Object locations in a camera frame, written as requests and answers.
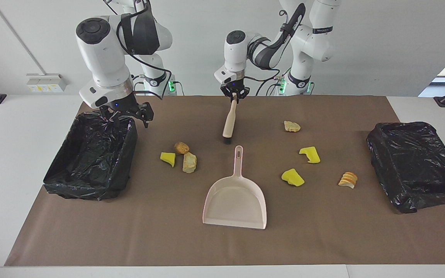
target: dustpan handle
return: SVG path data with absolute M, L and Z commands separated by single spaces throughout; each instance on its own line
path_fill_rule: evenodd
M 234 170 L 233 176 L 241 176 L 241 166 L 243 164 L 243 147 L 234 148 Z

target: yellow sponge piece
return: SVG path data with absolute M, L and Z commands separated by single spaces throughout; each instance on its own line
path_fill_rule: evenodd
M 283 181 L 287 181 L 290 185 L 300 186 L 305 183 L 303 178 L 296 172 L 295 169 L 289 169 L 281 175 Z
M 171 164 L 171 167 L 175 167 L 175 153 L 161 153 L 161 160 Z
M 306 154 L 307 158 L 309 159 L 309 163 L 315 164 L 315 163 L 320 162 L 320 158 L 318 157 L 317 149 L 315 149 L 314 146 L 300 149 L 299 154 Z

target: brown paper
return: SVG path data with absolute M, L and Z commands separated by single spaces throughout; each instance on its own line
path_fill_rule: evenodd
M 155 116 L 148 129 L 137 122 L 127 189 L 100 202 L 41 189 L 5 265 L 445 264 L 445 205 L 397 213 L 370 165 L 368 132 L 398 121 L 385 97 L 247 97 L 230 146 L 221 135 L 228 98 L 138 99 Z M 302 130 L 284 131 L 284 120 Z M 192 174 L 182 172 L 181 155 L 174 169 L 159 160 L 177 141 L 197 156 Z M 237 144 L 243 175 L 265 195 L 263 231 L 202 223 L 205 196 L 233 173 Z M 298 155 L 307 146 L 320 163 Z M 304 185 L 280 179 L 291 168 Z M 358 176 L 353 190 L 337 186 L 347 171 Z

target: pink dustpan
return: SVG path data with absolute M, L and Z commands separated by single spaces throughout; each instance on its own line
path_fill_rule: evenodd
M 205 224 L 265 229 L 267 210 L 262 190 L 241 175 L 243 147 L 234 149 L 234 173 L 216 181 L 205 198 Z

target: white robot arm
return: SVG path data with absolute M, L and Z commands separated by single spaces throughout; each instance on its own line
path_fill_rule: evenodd
M 224 65 L 214 76 L 221 83 L 221 90 L 232 98 L 237 93 L 238 98 L 244 98 L 249 88 L 243 85 L 246 59 L 256 67 L 267 70 L 279 63 L 280 57 L 288 41 L 293 48 L 293 65 L 282 84 L 282 95 L 298 95 L 306 91 L 310 80 L 314 59 L 327 61 L 332 57 L 328 33 L 332 31 L 332 22 L 341 0 L 309 0 L 313 2 L 309 12 L 312 26 L 302 25 L 305 15 L 305 5 L 300 0 L 279 0 L 284 11 L 295 9 L 293 15 L 281 26 L 276 39 L 269 39 L 259 34 L 233 31 L 226 37 L 224 43 Z
M 155 51 L 169 48 L 173 39 L 169 30 L 154 19 L 148 0 L 131 3 L 136 4 L 138 12 L 93 17 L 76 27 L 76 41 L 92 72 L 92 80 L 79 94 L 88 106 L 99 107 L 103 114 L 111 109 L 115 115 L 141 119 L 147 127 L 154 113 L 148 102 L 141 105 L 136 102 L 125 55 L 135 55 L 157 67 L 143 65 L 145 79 L 150 84 L 157 82 L 156 88 L 164 86 L 168 82 L 166 70 L 161 70 L 162 60 Z

